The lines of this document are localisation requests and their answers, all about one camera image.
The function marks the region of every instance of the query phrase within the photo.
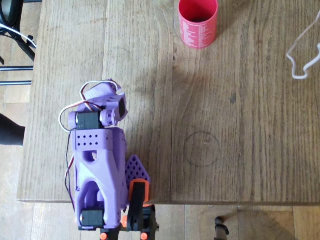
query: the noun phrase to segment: metal rod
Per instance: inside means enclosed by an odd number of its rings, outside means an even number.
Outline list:
[[[0,81],[0,86],[31,85],[32,81]]]
[[[0,71],[32,71],[34,66],[0,66]]]
[[[29,4],[29,3],[42,3],[42,0],[24,0],[23,3]]]

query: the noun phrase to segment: white wire hook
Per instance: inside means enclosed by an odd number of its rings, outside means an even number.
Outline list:
[[[292,56],[290,56],[291,52],[293,51],[293,49],[297,46],[298,41],[310,30],[310,28],[312,28],[317,21],[320,19],[320,11],[318,13],[318,15],[316,16],[315,20],[313,23],[311,23],[311,25],[309,25],[304,31],[303,33],[295,40],[294,44],[292,45],[292,47],[289,49],[289,51],[286,53],[286,57],[288,59],[290,59],[290,61],[292,62],[292,77],[294,79],[297,80],[303,80],[306,79],[308,77],[308,72],[307,70],[309,68],[311,68],[313,65],[315,65],[317,62],[320,61],[320,43],[318,43],[317,48],[318,48],[318,56],[316,56],[313,60],[311,60],[310,62],[308,62],[304,67],[303,67],[303,71],[304,71],[304,75],[296,75],[296,61],[294,60],[294,58]]]

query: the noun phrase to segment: white wire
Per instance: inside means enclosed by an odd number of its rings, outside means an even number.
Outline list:
[[[294,58],[292,56],[290,56],[291,52],[293,51],[293,49],[297,46],[298,41],[310,30],[310,28],[312,28],[317,21],[320,19],[320,11],[317,15],[317,17],[315,18],[314,22],[311,23],[311,25],[309,25],[304,31],[303,33],[295,40],[294,44],[292,45],[292,47],[289,49],[289,51],[286,53],[286,57],[288,59],[290,59],[290,61],[292,62],[292,77],[294,79],[297,80],[303,80],[306,79],[308,77],[308,73],[307,70],[312,67],[313,65],[315,65],[317,62],[320,61],[320,43],[318,43],[317,48],[318,48],[318,56],[316,56],[313,60],[311,60],[310,62],[308,62],[304,67],[303,67],[303,71],[304,71],[304,75],[296,75],[296,61],[294,60]]]
[[[70,133],[70,130],[69,130],[69,129],[66,129],[65,126],[62,124],[62,120],[61,120],[62,114],[63,114],[66,110],[71,109],[71,108],[74,108],[74,107],[77,107],[77,106],[79,106],[79,105],[81,105],[81,104],[92,104],[92,105],[94,105],[96,108],[98,108],[99,110],[101,110],[101,108],[100,108],[98,105],[96,105],[96,104],[94,104],[94,103],[92,103],[92,102],[86,101],[86,100],[78,101],[78,102],[76,102],[76,103],[74,103],[74,104],[71,104],[71,105],[66,106],[65,108],[63,108],[63,109],[61,110],[61,112],[59,113],[59,116],[58,116],[59,125],[60,125],[60,127],[61,127],[66,133]]]
[[[115,81],[113,81],[112,79],[108,79],[108,80],[103,80],[103,81],[88,81],[88,82],[86,82],[82,87],[81,87],[81,89],[80,89],[80,96],[81,96],[81,99],[82,100],[86,100],[86,97],[85,97],[85,95],[84,95],[84,90],[85,90],[85,88],[86,88],[86,86],[88,85],[88,84],[101,84],[101,83],[109,83],[109,84],[113,84],[113,85],[115,85],[115,88],[116,88],[116,92],[118,92],[118,90],[120,90],[121,89],[121,87],[120,87],[120,89],[119,89],[119,85],[115,82]],[[89,105],[89,104],[85,104],[85,106],[88,108],[88,109],[90,109],[90,111],[93,111],[93,109],[92,109],[92,107]]]
[[[7,29],[7,30],[9,30],[9,31],[11,31],[11,32],[13,32],[13,33],[15,33],[15,34],[20,35],[21,37],[27,39],[35,48],[37,48],[37,45],[34,43],[34,41],[32,41],[29,37],[23,35],[21,32],[18,32],[18,31],[16,31],[16,30],[12,29],[11,27],[8,27],[8,26],[3,25],[3,24],[1,24],[1,23],[0,23],[0,27],[1,27],[1,28],[4,28],[4,29]]]

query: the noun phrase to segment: purple 3d printed part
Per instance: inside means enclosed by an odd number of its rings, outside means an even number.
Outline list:
[[[80,230],[116,229],[121,225],[121,210],[129,205],[130,181],[151,179],[136,155],[126,164],[124,131],[112,127],[128,113],[126,95],[118,95],[110,83],[100,83],[85,97],[102,110],[90,112],[82,104],[68,116],[73,129],[76,221]]]

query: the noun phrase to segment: orange clamp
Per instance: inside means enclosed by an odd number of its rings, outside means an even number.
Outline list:
[[[150,184],[147,180],[144,180],[142,178],[137,178],[134,179],[130,182],[130,187],[129,187],[129,200],[132,198],[132,192],[134,191],[134,184],[135,183],[144,183],[145,190],[144,190],[144,203],[149,201],[149,188]]]

